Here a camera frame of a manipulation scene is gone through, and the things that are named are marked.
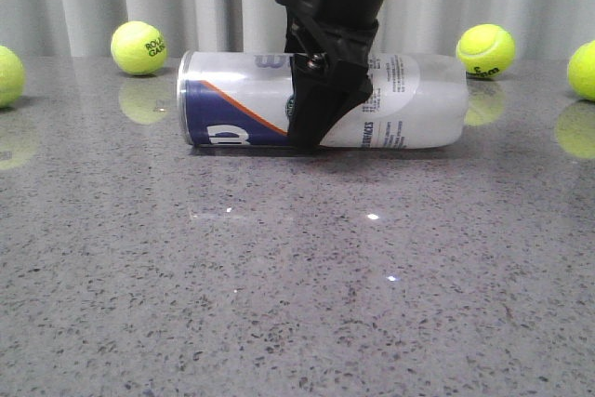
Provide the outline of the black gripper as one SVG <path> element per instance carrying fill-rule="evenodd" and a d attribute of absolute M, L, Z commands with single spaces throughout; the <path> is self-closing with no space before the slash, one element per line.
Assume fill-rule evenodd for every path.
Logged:
<path fill-rule="evenodd" d="M 312 149 L 372 93 L 365 62 L 384 0 L 275 1 L 287 17 L 284 51 L 297 53 L 287 136 L 292 145 Z"/>

